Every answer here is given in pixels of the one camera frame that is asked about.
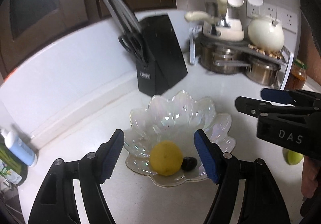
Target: finger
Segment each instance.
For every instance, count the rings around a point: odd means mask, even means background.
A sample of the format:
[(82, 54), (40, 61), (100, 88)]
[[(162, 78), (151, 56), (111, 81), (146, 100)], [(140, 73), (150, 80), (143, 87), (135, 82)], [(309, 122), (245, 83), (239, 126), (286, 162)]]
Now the finger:
[(312, 181), (309, 179), (306, 179), (305, 181), (302, 180), (302, 185), (301, 185), (301, 193), (303, 196), (311, 199), (314, 195), (314, 192), (316, 191), (318, 187), (318, 182), (316, 180)]
[(316, 166), (309, 157), (304, 157), (301, 192), (307, 198), (312, 198), (318, 187), (316, 177), (319, 170), (320, 167)]
[(305, 170), (305, 174), (308, 175), (308, 178), (310, 180), (315, 180), (318, 173), (319, 173), (319, 170), (320, 170), (320, 167), (317, 166), (313, 160), (311, 160), (309, 157), (306, 157), (306, 159), (304, 160), (303, 162), (303, 170)]

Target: yellow lemon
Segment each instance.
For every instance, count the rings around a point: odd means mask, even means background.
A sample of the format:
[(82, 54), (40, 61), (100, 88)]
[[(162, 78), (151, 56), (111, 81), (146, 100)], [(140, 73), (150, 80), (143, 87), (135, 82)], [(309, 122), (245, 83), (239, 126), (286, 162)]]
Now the yellow lemon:
[(296, 165), (299, 164), (303, 159), (303, 155), (294, 151), (288, 151), (288, 164)]
[(182, 166), (183, 154), (172, 141), (162, 141), (149, 154), (149, 163), (154, 171), (163, 176), (178, 172)]

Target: electrical socket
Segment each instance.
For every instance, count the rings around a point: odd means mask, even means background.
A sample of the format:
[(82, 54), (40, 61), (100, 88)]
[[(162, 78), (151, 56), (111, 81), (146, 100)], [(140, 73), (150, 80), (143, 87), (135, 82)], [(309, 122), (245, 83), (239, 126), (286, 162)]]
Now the electrical socket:
[(298, 15), (289, 10), (281, 8), (281, 22), (282, 27), (293, 33), (298, 32)]
[(276, 6), (268, 3), (264, 3), (264, 15), (276, 19), (276, 16), (277, 16)]
[(247, 16), (251, 17), (252, 14), (259, 15), (259, 7), (251, 5), (248, 1), (246, 1), (246, 10), (247, 10)]

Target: black knife block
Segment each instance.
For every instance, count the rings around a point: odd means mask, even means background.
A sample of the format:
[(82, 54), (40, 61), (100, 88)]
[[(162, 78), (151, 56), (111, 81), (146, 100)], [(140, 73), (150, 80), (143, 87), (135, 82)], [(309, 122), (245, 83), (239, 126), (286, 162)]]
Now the black knife block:
[(168, 15), (140, 21), (147, 66), (136, 60), (139, 91), (161, 95), (187, 75), (185, 61)]

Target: glass bowl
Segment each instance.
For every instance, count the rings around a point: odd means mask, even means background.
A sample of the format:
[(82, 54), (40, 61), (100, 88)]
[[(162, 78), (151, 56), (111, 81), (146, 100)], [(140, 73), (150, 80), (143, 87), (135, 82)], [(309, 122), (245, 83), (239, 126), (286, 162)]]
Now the glass bowl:
[[(210, 141), (217, 143), (223, 152), (231, 152), (236, 141), (228, 136), (231, 115), (216, 113), (214, 100), (204, 97), (193, 100), (185, 91), (172, 99), (155, 95), (146, 109), (133, 109), (130, 113), (132, 128), (124, 131), (124, 147), (129, 152), (126, 165), (132, 171), (149, 176), (160, 187), (173, 187), (187, 181), (198, 182), (207, 178), (203, 164), (194, 146), (194, 132), (203, 129)], [(171, 176), (157, 174), (149, 166), (149, 153), (158, 143), (173, 141), (183, 157), (195, 157), (196, 168), (190, 172), (180, 169)]]

